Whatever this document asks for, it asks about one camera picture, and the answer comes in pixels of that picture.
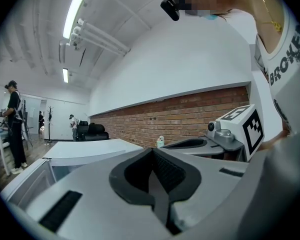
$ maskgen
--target shoe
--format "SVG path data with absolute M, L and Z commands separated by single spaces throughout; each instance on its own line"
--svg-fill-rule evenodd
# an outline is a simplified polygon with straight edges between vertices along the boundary
M 22 167 L 11 169 L 11 173 L 12 173 L 12 174 L 20 174 L 20 173 L 22 173 L 23 171 L 24 171 L 24 169 L 22 169 Z

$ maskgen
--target small white bottle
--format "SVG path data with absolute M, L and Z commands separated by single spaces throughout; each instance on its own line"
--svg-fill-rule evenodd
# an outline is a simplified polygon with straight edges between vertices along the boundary
M 156 141 L 156 147 L 162 148 L 165 145 L 165 137 L 160 136 Z

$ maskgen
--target cabinet door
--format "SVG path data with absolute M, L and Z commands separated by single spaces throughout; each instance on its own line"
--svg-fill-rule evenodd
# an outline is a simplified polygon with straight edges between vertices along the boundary
M 50 162 L 38 159 L 20 173 L 0 193 L 2 199 L 25 209 L 44 190 L 56 183 Z

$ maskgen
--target gold necklace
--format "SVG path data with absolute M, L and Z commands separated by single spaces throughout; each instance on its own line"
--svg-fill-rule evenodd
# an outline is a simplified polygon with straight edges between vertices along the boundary
M 266 4 L 266 1 L 265 0 L 262 0 L 263 1 L 263 4 L 266 8 L 266 11 L 268 12 L 270 18 L 271 18 L 271 21 L 267 21 L 267 22 L 261 22 L 261 24 L 272 24 L 274 26 L 274 29 L 277 31 L 277 32 L 282 32 L 282 26 L 279 22 L 277 21 L 274 21 L 268 7 L 267 7 L 267 4 Z

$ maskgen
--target ceiling light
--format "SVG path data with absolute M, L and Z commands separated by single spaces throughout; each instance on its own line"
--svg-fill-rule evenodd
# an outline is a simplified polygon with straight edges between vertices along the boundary
M 79 11 L 80 5 L 83 0 L 72 0 L 68 14 L 66 16 L 63 37 L 69 39 L 71 35 L 72 26 L 76 19 L 77 12 Z
M 63 72 L 63 80 L 64 80 L 64 82 L 68 83 L 68 69 L 64 68 L 62 70 L 62 72 Z

